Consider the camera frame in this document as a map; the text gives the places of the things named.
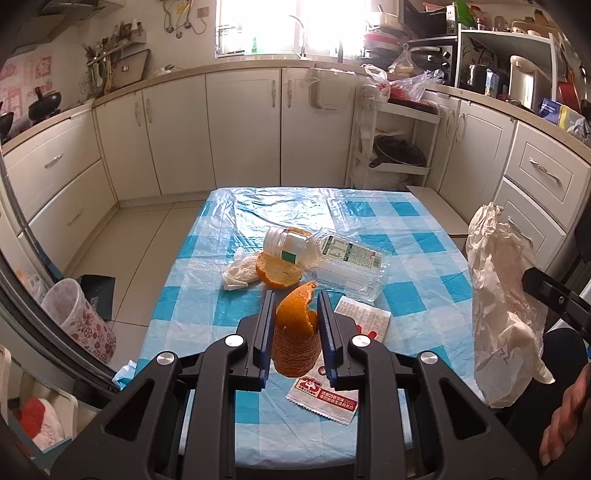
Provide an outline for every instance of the kitchen cabinet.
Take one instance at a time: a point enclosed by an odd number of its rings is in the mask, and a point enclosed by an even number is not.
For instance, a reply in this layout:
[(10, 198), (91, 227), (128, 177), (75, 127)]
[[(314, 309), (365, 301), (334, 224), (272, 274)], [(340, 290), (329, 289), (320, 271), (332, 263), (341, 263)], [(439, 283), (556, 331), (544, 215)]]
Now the kitchen cabinet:
[[(70, 182), (30, 222), (51, 261), (64, 271), (93, 229), (115, 204), (102, 161)], [(19, 236), (21, 244), (26, 240)]]
[(98, 106), (96, 117), (118, 199), (159, 196), (142, 92), (130, 93)]
[(568, 231), (585, 198), (591, 166), (553, 138), (519, 122), (505, 175)]
[(510, 116), (462, 100), (439, 195), (466, 223), (492, 201), (512, 134)]
[(205, 75), (145, 88), (143, 96), (162, 195), (214, 190)]
[(530, 243), (540, 268), (546, 270), (566, 239), (566, 233), (544, 209), (513, 182), (503, 178), (494, 202), (504, 208), (500, 221)]
[(280, 71), (208, 73), (206, 85), (217, 187), (280, 185)]
[(90, 110), (47, 128), (6, 154), (8, 177), (27, 220), (99, 158)]
[(341, 189), (349, 156), (355, 85), (351, 82), (345, 108), (314, 108), (310, 103), (308, 72), (282, 71), (281, 185)]
[(460, 110), (460, 99), (446, 93), (425, 91), (422, 100), (428, 100), (439, 105), (441, 122), (437, 130), (433, 155), (431, 156), (431, 170), (427, 177), (427, 187), (436, 192), (441, 187), (443, 173), (447, 167), (449, 154), (452, 149), (454, 132)]

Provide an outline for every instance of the orange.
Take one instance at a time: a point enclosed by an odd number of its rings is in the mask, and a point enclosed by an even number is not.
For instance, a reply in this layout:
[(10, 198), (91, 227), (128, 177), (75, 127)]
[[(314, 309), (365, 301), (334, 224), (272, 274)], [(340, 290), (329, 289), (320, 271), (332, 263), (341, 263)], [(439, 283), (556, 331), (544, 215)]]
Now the orange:
[(261, 252), (256, 259), (256, 273), (271, 288), (289, 288), (301, 280), (301, 268), (293, 263)]
[(315, 288), (313, 281), (297, 287), (277, 307), (271, 358), (286, 377), (308, 373), (322, 349), (318, 317), (308, 309)]

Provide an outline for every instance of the screw head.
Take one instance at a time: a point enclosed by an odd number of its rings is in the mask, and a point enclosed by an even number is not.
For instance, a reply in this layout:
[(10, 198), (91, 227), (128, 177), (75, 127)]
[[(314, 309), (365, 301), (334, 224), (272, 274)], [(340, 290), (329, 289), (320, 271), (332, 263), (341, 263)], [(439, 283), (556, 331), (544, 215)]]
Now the screw head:
[(174, 362), (174, 353), (163, 352), (156, 357), (156, 361), (160, 365), (170, 365), (172, 362)]
[(244, 343), (244, 338), (240, 335), (228, 335), (224, 341), (228, 346), (241, 346)]
[(433, 365), (437, 363), (439, 358), (433, 352), (423, 352), (421, 353), (420, 359), (424, 364)]
[(368, 346), (371, 343), (371, 338), (366, 335), (355, 335), (351, 339), (351, 342), (353, 345), (363, 348), (364, 346)]

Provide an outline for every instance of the wall outlet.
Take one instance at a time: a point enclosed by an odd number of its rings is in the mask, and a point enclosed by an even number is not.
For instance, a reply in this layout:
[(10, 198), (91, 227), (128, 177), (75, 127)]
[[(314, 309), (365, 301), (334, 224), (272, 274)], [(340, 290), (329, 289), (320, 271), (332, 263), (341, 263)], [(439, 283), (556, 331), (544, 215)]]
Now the wall outlet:
[(197, 18), (209, 17), (209, 7), (201, 7), (197, 9)]

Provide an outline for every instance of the red floral pattern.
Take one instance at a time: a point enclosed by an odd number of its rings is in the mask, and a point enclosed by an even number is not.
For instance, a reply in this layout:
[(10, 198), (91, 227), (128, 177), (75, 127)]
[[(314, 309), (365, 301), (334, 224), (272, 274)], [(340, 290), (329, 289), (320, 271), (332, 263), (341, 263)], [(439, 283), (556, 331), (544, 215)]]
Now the red floral pattern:
[(115, 354), (117, 340), (111, 327), (103, 323), (98, 314), (85, 300), (82, 319), (70, 336), (88, 350), (93, 356), (104, 363), (109, 363)]

